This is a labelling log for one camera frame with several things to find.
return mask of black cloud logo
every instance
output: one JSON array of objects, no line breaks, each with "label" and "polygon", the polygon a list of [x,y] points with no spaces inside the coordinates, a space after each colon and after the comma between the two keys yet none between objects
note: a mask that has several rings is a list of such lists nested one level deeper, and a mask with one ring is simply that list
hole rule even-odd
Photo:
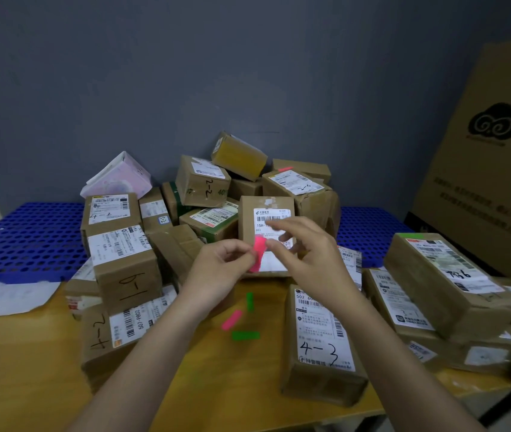
[{"label": "black cloud logo", "polygon": [[475,115],[468,124],[472,135],[494,137],[504,141],[511,137],[511,105],[496,103]]}]

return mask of blue plastic pallet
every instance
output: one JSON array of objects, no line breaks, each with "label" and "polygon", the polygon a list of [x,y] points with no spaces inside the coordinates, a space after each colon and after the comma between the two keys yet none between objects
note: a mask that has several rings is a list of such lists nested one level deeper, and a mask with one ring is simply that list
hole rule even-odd
[{"label": "blue plastic pallet", "polygon": [[68,281],[87,255],[82,203],[26,203],[0,220],[0,282]]},{"label": "blue plastic pallet", "polygon": [[342,207],[337,243],[360,251],[364,268],[381,267],[394,233],[413,232],[377,207]]}]

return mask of person's left hand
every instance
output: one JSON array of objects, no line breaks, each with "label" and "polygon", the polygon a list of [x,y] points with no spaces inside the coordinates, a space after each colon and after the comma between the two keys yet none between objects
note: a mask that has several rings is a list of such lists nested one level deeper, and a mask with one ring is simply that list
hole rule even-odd
[{"label": "person's left hand", "polygon": [[194,309],[205,317],[256,263],[256,252],[244,241],[224,239],[202,247],[181,287]]}]

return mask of hand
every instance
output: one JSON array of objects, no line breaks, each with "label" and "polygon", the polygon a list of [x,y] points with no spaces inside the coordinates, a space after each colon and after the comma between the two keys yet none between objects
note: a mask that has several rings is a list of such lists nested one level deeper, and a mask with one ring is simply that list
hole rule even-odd
[{"label": "hand", "polygon": [[193,262],[180,296],[193,302],[193,308],[204,318],[255,263],[252,246],[239,239],[206,244]]},{"label": "hand", "polygon": [[[265,244],[310,296],[330,308],[330,301],[340,297],[338,291],[352,289],[359,292],[344,264],[336,240],[311,219],[289,217],[266,221],[266,224],[274,230],[285,230],[279,241],[267,239]],[[281,242],[292,237],[296,238],[296,244],[288,250]],[[302,250],[307,254],[299,260],[295,254]]]}]

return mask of person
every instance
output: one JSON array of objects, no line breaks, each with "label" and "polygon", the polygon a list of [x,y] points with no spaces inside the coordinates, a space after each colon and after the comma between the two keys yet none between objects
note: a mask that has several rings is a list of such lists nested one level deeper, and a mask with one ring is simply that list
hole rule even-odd
[{"label": "person", "polygon": [[[266,223],[284,231],[266,246],[343,324],[396,431],[485,431],[369,305],[330,235],[306,217]],[[297,241],[288,250],[280,241],[291,237]],[[307,252],[301,260],[300,251]],[[203,246],[178,297],[68,431],[148,430],[196,327],[255,260],[252,247],[237,239]]]}]

